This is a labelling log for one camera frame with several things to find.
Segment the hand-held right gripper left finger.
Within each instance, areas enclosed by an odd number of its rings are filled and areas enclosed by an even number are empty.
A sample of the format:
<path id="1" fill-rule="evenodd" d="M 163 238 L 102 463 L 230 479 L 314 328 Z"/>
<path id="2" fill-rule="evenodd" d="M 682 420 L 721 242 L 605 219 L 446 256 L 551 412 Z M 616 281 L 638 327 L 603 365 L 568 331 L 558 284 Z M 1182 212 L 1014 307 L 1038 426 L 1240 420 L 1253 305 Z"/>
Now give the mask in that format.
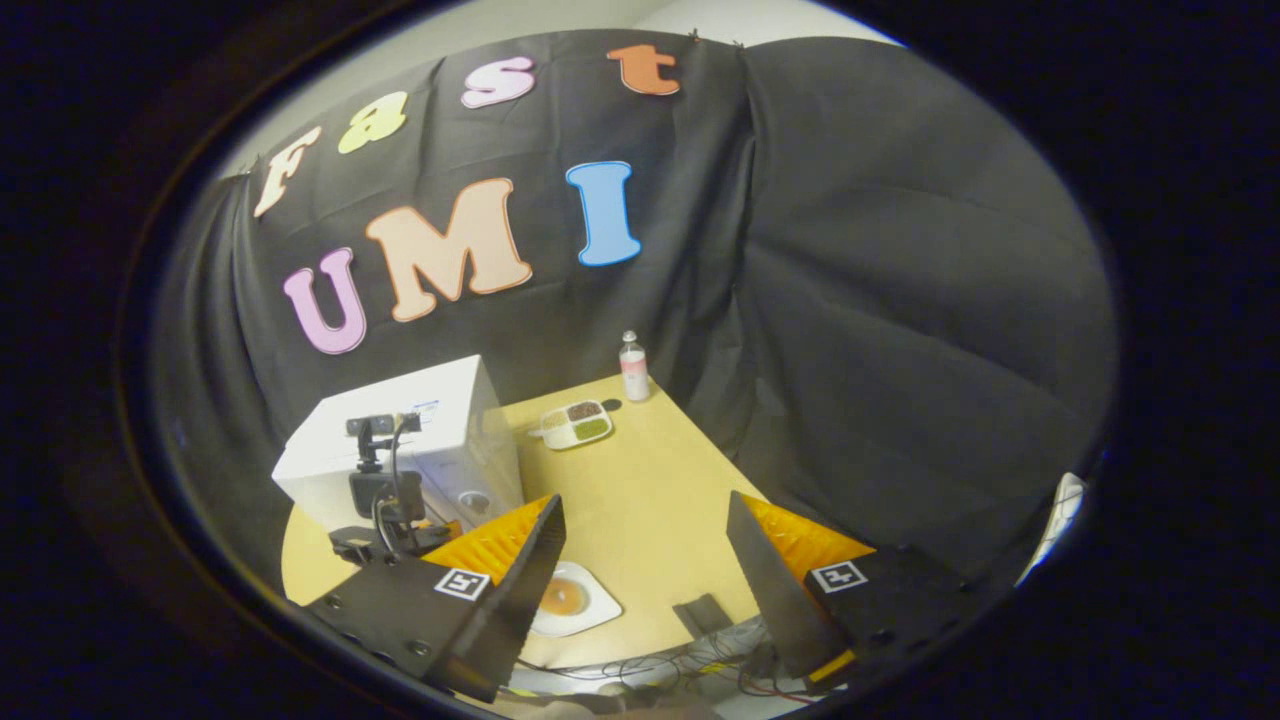
<path id="1" fill-rule="evenodd" d="M 370 559 L 306 605 L 338 634 L 438 691 L 507 685 L 566 542 L 548 495 L 416 557 Z"/>

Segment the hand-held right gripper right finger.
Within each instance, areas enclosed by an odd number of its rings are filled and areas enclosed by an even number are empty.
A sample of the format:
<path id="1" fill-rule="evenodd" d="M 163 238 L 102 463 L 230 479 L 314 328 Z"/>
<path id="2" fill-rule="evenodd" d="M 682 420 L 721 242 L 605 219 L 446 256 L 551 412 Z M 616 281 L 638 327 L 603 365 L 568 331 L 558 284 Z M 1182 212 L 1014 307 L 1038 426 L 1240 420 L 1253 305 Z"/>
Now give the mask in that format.
<path id="1" fill-rule="evenodd" d="M 1001 589 L 914 544 L 873 546 L 739 491 L 726 534 L 786 673 L 810 691 L 897 671 L 950 641 Z"/>

